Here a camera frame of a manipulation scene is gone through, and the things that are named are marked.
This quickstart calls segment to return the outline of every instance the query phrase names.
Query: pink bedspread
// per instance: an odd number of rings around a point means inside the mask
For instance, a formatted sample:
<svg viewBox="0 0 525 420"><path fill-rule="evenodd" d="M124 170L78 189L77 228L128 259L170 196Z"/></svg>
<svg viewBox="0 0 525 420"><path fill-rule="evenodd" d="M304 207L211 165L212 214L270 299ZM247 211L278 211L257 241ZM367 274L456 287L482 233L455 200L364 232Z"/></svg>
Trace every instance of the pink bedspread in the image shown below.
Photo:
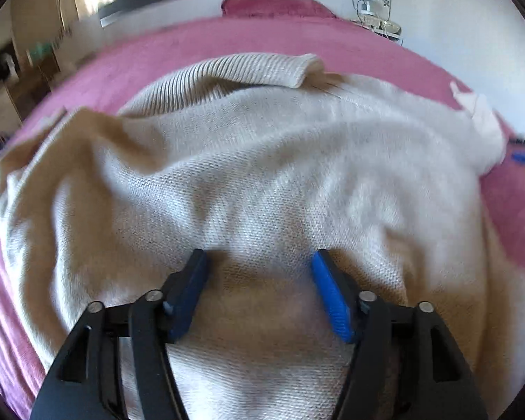
<svg viewBox="0 0 525 420"><path fill-rule="evenodd" d="M426 59L349 22L281 16L222 17L172 27L103 52L54 91L21 132L62 107L115 113L141 88L170 71L210 57L240 52L318 54L330 71L357 73L443 102L454 109L455 80ZM525 168L506 160L482 180L482 192L508 255L525 266ZM27 419L44 371L16 317L0 255L0 392Z"/></svg>

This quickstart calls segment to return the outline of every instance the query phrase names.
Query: white lamp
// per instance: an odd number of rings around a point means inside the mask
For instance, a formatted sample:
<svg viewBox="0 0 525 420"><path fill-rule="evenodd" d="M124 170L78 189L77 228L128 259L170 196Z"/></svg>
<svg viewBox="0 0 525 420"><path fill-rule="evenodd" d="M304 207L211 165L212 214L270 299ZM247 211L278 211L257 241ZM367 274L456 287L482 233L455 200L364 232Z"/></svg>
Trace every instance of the white lamp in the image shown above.
<svg viewBox="0 0 525 420"><path fill-rule="evenodd" d="M368 14L376 16L374 10L372 9L372 3L374 3L375 0L359 0L358 5L358 12L360 14Z"/></svg>

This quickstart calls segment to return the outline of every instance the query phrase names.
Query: blue object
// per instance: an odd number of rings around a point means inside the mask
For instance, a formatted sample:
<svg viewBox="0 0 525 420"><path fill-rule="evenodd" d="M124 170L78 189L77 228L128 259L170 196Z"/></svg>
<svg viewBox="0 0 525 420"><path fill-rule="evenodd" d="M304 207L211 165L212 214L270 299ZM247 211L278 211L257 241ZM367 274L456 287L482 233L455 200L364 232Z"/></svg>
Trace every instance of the blue object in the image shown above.
<svg viewBox="0 0 525 420"><path fill-rule="evenodd" d="M525 164L525 152L514 152L511 157L514 161L517 161L520 164Z"/></svg>
<svg viewBox="0 0 525 420"><path fill-rule="evenodd" d="M331 322L332 329L342 341L352 344L356 332L352 324L353 296L345 286L342 273L332 262L326 250L319 250L311 261L313 279Z"/></svg>
<svg viewBox="0 0 525 420"><path fill-rule="evenodd" d="M208 257L206 252L195 249L185 268L171 274L162 287L166 294L163 308L172 318L168 331L169 341L174 343L191 325L200 293L208 279Z"/></svg>

